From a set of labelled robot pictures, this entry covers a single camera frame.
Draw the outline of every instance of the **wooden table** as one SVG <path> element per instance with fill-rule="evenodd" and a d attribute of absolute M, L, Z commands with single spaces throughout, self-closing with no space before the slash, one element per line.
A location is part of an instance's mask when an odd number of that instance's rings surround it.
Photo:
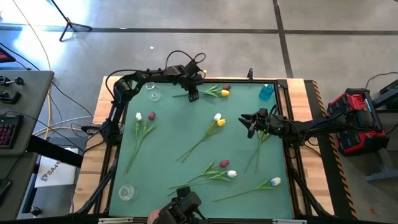
<path fill-rule="evenodd" d="M 120 77 L 111 77 L 108 81 L 109 86 L 113 86 L 113 83 L 120 79 Z M 99 93 L 99 98 L 96 106 L 96 111 L 94 115 L 94 123 L 102 124 L 109 115 L 111 108 L 111 95 L 105 87 L 105 77 L 101 86 Z M 289 86 L 289 95 L 292 105 L 292 111 L 294 115 L 294 120 L 296 121 L 308 121 L 313 119 L 311 114 L 310 105 L 307 98 L 307 92 L 305 88 L 305 82 L 302 79 L 287 79 Z M 281 98 L 284 99 L 284 94 L 281 92 Z M 286 102 L 282 100 L 282 106 L 284 114 L 286 111 Z M 93 137 L 88 141 L 87 147 L 98 144 L 102 141 L 100 135 Z M 312 139 L 311 143 L 317 142 L 317 139 Z M 80 175 L 78 178 L 75 195 L 73 198 L 76 210 L 83 206 L 90 195 L 93 193 L 94 189 L 97 187 L 100 180 L 101 168 L 103 165 L 105 144 L 97 146 L 85 154 L 83 164 L 80 169 Z M 111 161 L 114 157 L 115 149 L 111 155 Z M 334 214 L 330 191 L 328 187 L 328 182 L 325 175 L 325 170 L 323 166 L 322 158 L 312 152 L 306 147 L 301 147 L 300 152 L 302 155 L 303 168 L 305 173 L 305 179 L 307 181 L 308 188 L 312 191 L 316 199 L 321 203 L 323 208 L 331 214 Z M 302 212 L 305 212 L 303 194 L 296 184 L 297 195 L 299 200 L 299 207 Z M 109 184 L 104 190 L 101 211 L 104 210 L 106 201 L 108 199 Z"/>

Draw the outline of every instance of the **gray floor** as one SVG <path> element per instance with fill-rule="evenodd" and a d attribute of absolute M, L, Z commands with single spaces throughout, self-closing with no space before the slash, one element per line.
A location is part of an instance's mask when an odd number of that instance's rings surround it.
<path fill-rule="evenodd" d="M 64 25 L 49 0 L 16 2 L 33 25 Z M 57 2 L 73 22 L 97 28 L 277 29 L 272 0 Z M 279 6 L 287 30 L 398 30 L 398 3 L 393 0 L 279 0 Z M 3 8 L 0 26 L 25 24 L 12 1 L 2 1 L 0 7 Z M 286 77 L 278 34 L 69 32 L 65 36 L 66 41 L 60 43 L 60 32 L 46 32 L 41 29 L 43 26 L 36 28 L 55 72 L 55 83 L 92 113 L 103 76 L 122 68 L 163 67 L 166 56 L 175 49 L 192 55 L 206 53 L 207 59 L 201 66 L 209 71 L 209 76 L 244 77 L 252 67 L 255 77 Z M 45 55 L 28 26 L 20 31 L 0 31 L 0 42 L 42 70 L 49 69 Z M 398 70 L 396 35 L 289 34 L 286 35 L 286 43 L 294 77 L 316 80 L 325 103 L 334 100 L 348 87 L 364 87 L 366 80 L 377 73 Z M 169 64 L 186 62 L 183 55 L 174 55 Z M 369 85 L 372 96 L 377 96 L 380 88 L 397 77 L 390 75 L 373 80 Z M 87 116 L 83 109 L 56 89 L 52 90 L 52 96 L 63 120 Z M 47 115 L 46 103 L 40 120 L 46 123 Z M 60 121 L 55 108 L 53 117 L 53 123 Z M 387 130 L 398 122 L 398 118 L 393 116 L 381 119 Z M 91 119 L 81 119 L 76 123 L 90 122 Z M 74 136 L 67 130 L 61 133 Z M 397 162 L 398 154 L 394 150 L 397 150 L 395 146 L 398 143 L 395 139 L 392 142 L 389 150 Z M 365 181 L 365 175 L 377 171 L 372 154 L 342 157 L 342 160 L 359 218 L 397 223 L 398 182 L 390 180 L 369 184 Z M 38 195 L 36 201 L 40 199 L 45 201 L 46 196 Z"/>

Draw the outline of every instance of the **person's hand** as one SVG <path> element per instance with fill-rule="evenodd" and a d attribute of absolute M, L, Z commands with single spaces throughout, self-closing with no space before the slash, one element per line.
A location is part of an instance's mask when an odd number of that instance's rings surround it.
<path fill-rule="evenodd" d="M 150 214 L 148 215 L 147 224 L 153 224 L 155 219 L 157 219 L 157 217 L 159 217 L 159 213 L 160 213 L 160 210 L 151 211 Z"/>

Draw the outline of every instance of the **green table surface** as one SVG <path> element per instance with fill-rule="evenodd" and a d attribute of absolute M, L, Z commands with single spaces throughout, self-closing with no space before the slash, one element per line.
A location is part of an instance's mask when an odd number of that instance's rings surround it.
<path fill-rule="evenodd" d="M 247 138 L 247 129 L 238 121 L 242 113 L 254 113 L 259 108 L 275 104 L 275 94 L 268 101 L 259 99 L 262 84 L 229 83 L 232 88 L 228 97 L 203 96 L 190 103 L 187 97 L 172 98 L 184 93 L 179 86 L 157 83 L 161 92 L 159 101 L 150 101 L 143 88 L 129 103 L 114 182 L 109 215 L 146 217 L 155 209 L 166 206 L 173 196 L 169 187 L 184 184 L 201 174 L 213 160 L 218 164 L 229 160 L 228 170 L 236 170 L 238 176 L 231 182 L 211 180 L 191 187 L 201 198 L 200 210 L 208 218 L 292 218 L 292 206 L 287 183 L 282 140 L 271 136 L 262 144 L 257 173 L 253 161 L 246 173 L 244 170 L 257 147 L 257 135 Z M 206 90 L 214 83 L 198 87 Z M 145 138 L 131 170 L 125 175 L 127 164 L 135 146 L 135 116 L 154 111 L 152 121 L 156 128 Z M 220 132 L 202 142 L 184 162 L 176 162 L 185 151 L 196 144 L 208 129 L 216 113 L 221 113 L 226 124 Z M 213 200 L 253 189 L 264 179 L 280 177 L 282 183 L 276 190 L 262 190 L 229 198 Z M 122 185 L 133 185 L 136 198 L 123 201 L 119 197 Z"/>

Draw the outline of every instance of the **tripod stand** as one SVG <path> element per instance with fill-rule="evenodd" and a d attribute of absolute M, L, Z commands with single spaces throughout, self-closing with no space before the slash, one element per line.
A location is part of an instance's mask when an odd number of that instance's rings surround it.
<path fill-rule="evenodd" d="M 63 38 L 63 36 L 65 35 L 66 31 L 67 31 L 68 29 L 70 29 L 70 28 L 72 28 L 74 31 L 76 31 L 76 30 L 75 30 L 75 27 L 84 27 L 84 28 L 87 28 L 87 29 L 89 29 L 89 30 L 92 30 L 92 29 L 93 29 L 93 28 L 90 27 L 90 26 L 85 26 L 85 25 L 76 24 L 76 23 L 71 22 L 70 19 L 69 19 L 68 17 L 66 17 L 66 16 L 62 13 L 61 9 L 57 6 L 57 4 L 55 3 L 55 1 L 54 1 L 54 0 L 51 0 L 51 1 L 52 1 L 52 4 L 54 4 L 54 6 L 57 8 L 58 12 L 60 12 L 60 14 L 61 14 L 61 16 L 63 17 L 63 19 L 67 22 L 67 25 L 65 26 L 65 28 L 64 28 L 64 30 L 63 30 L 63 32 L 62 32 L 62 34 L 61 34 L 61 37 L 60 37 L 60 41 L 61 41 L 61 42 L 62 42 L 62 38 Z"/>

